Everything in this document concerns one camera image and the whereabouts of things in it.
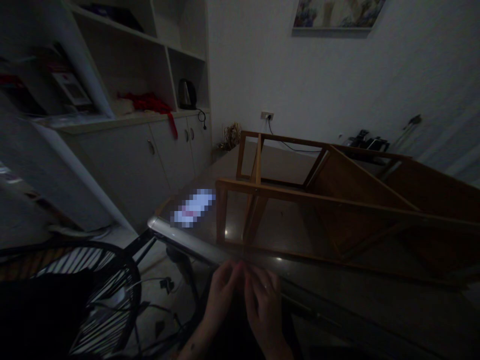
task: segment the pixelated screen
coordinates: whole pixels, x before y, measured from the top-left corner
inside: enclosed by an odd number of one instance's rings
[[[215,190],[197,189],[196,193],[182,200],[181,204],[170,213],[170,226],[180,228],[193,228],[200,221],[215,200]]]

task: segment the red cloth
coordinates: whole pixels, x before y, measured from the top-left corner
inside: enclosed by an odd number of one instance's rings
[[[124,96],[120,96],[121,99],[129,99],[133,101],[133,107],[136,110],[151,110],[160,114],[167,114],[168,121],[170,123],[171,132],[175,139],[179,138],[179,133],[177,132],[177,127],[175,126],[175,120],[172,115],[172,109],[162,100],[157,98],[153,92],[147,92],[143,95],[133,95],[131,92]]]

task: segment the shelf unit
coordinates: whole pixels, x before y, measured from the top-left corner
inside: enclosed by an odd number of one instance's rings
[[[91,2],[127,8],[144,32],[82,8]],[[49,0],[36,7],[65,48],[101,113],[115,114],[118,95],[153,92],[172,109],[179,80],[193,82],[197,106],[210,107],[205,0]]]

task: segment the wall outlet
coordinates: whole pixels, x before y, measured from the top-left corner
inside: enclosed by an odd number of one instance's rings
[[[272,121],[274,119],[274,113],[262,111],[260,114],[260,119]]]

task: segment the finger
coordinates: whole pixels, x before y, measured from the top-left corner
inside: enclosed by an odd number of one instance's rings
[[[245,278],[245,307],[246,307],[246,317],[250,326],[257,321],[257,309],[255,308],[255,295],[254,289],[252,288],[252,277],[247,275]]]
[[[258,279],[260,280],[263,288],[267,291],[267,293],[271,291],[273,289],[273,285],[268,273],[265,270],[256,266],[251,266],[250,268],[258,276]]]
[[[274,273],[274,272],[271,272],[270,270],[266,270],[266,273],[268,274],[268,276],[270,277],[270,280],[271,280],[271,284],[273,285],[273,289],[275,290],[276,293],[279,293],[280,292],[280,278],[279,276]]]
[[[255,297],[258,301],[258,305],[263,305],[263,303],[265,302],[265,298],[267,297],[267,291],[265,287],[260,283],[257,276],[255,274],[251,275],[253,276],[250,276],[250,282],[253,288],[253,292],[255,293]]]
[[[243,261],[239,261],[238,264],[233,268],[233,271],[230,275],[230,280],[228,280],[226,287],[233,292],[233,290],[235,290],[235,286],[238,284],[243,274],[244,274],[244,263]]]
[[[232,259],[225,261],[219,268],[213,273],[213,279],[215,283],[226,282],[226,277],[235,266],[235,261]]]

